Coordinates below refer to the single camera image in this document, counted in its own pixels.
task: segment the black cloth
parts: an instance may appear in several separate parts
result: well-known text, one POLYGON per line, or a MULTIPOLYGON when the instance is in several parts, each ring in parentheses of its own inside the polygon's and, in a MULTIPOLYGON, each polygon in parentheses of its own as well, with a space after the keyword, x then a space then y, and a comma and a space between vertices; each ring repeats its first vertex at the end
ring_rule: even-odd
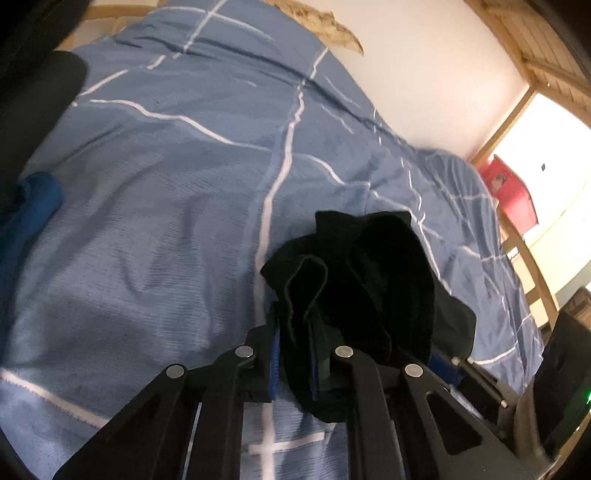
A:
POLYGON ((316 233, 288 241, 261 269, 278 297, 282 361, 288 379, 299 377, 290 387, 302 405, 316 317, 383 365, 397 366, 397 348, 424 364, 432 346, 470 355, 476 316, 435 277, 410 223, 408 212, 316 212, 316 233))

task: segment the screw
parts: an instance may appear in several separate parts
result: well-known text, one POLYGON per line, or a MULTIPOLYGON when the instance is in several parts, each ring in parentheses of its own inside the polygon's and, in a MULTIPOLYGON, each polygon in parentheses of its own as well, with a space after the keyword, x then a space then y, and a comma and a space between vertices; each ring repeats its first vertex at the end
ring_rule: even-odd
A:
POLYGON ((182 365, 170 365, 166 369, 166 376, 169 378, 180 378, 184 375, 184 368, 182 365))
POLYGON ((239 356, 240 358, 249 358, 254 352, 255 351, 248 345, 241 345, 236 350, 234 350, 236 356, 239 356))
POLYGON ((423 374, 423 369, 417 364, 408 364, 404 367, 404 371, 409 377, 418 378, 423 374))
POLYGON ((350 358, 353 356, 353 349, 347 345, 341 345, 335 348, 335 353, 341 358, 350 358))

